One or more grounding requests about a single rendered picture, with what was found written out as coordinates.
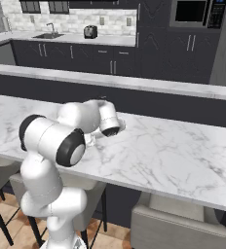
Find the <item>dark glass-front wall cupboards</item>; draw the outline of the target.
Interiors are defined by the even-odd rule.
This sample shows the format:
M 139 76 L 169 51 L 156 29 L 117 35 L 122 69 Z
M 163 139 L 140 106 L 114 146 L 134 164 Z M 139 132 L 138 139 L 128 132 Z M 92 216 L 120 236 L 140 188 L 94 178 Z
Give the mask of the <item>dark glass-front wall cupboards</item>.
M 24 14 L 69 14 L 67 1 L 60 0 L 19 0 Z

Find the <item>dark base cupboard run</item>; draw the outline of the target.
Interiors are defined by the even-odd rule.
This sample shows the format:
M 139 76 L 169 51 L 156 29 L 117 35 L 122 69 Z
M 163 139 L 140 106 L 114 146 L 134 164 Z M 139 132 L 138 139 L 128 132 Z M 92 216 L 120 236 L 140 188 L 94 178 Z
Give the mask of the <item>dark base cupboard run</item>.
M 16 65 L 134 77 L 135 48 L 13 40 Z

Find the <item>black toaster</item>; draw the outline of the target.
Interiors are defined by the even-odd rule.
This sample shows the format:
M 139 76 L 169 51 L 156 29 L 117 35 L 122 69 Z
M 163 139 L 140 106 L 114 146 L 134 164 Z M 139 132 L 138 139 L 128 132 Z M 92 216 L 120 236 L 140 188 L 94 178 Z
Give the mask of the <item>black toaster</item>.
M 85 39 L 95 39 L 97 37 L 97 27 L 95 25 L 88 25 L 84 28 Z

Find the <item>dark kitchen island body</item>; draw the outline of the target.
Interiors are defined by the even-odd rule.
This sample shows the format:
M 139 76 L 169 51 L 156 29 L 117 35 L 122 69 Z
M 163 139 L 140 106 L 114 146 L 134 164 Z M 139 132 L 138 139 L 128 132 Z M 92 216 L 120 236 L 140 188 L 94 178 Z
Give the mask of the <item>dark kitchen island body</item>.
M 60 104 L 105 97 L 126 122 L 77 174 L 226 211 L 226 87 L 56 70 L 0 73 L 0 156 L 22 160 L 20 122 Z

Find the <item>steel sink tap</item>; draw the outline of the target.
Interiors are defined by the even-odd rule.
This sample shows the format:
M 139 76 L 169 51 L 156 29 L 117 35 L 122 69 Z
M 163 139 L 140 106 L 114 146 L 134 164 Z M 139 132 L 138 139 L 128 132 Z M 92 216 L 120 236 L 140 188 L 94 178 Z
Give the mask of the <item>steel sink tap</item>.
M 58 31 L 55 30 L 55 26 L 54 26 L 54 24 L 52 22 L 49 22 L 46 25 L 52 27 L 52 34 L 53 35 L 58 34 Z

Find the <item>dark tall cabinet unit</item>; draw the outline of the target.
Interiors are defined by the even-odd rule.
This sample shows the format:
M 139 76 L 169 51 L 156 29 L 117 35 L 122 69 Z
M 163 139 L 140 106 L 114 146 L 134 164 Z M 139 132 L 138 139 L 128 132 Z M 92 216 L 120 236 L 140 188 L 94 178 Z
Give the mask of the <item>dark tall cabinet unit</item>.
M 208 84 L 220 31 L 200 27 L 172 27 L 172 0 L 137 2 L 136 76 Z

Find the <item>steel sink basin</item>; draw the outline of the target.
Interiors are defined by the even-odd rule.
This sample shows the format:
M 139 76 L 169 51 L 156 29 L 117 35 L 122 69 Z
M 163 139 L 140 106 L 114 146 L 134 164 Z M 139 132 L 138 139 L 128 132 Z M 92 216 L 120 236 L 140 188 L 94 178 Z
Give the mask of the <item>steel sink basin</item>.
M 34 36 L 32 38 L 34 39 L 55 39 L 63 35 L 64 34 L 59 34 L 59 33 L 44 33 L 38 36 Z

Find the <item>steel built-in microwave oven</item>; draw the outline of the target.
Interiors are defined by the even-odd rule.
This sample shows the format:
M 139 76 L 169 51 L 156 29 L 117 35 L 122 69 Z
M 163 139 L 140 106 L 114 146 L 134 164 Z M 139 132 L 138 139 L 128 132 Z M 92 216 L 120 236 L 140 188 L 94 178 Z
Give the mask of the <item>steel built-in microwave oven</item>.
M 170 27 L 220 29 L 226 0 L 172 0 Z

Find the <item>grey dishwasher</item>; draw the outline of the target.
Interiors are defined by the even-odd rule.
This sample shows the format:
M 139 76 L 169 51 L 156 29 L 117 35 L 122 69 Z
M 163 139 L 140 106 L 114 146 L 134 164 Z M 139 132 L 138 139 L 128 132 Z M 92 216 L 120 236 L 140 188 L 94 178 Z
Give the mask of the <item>grey dishwasher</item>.
M 15 65 L 15 58 L 10 43 L 0 45 L 0 64 Z

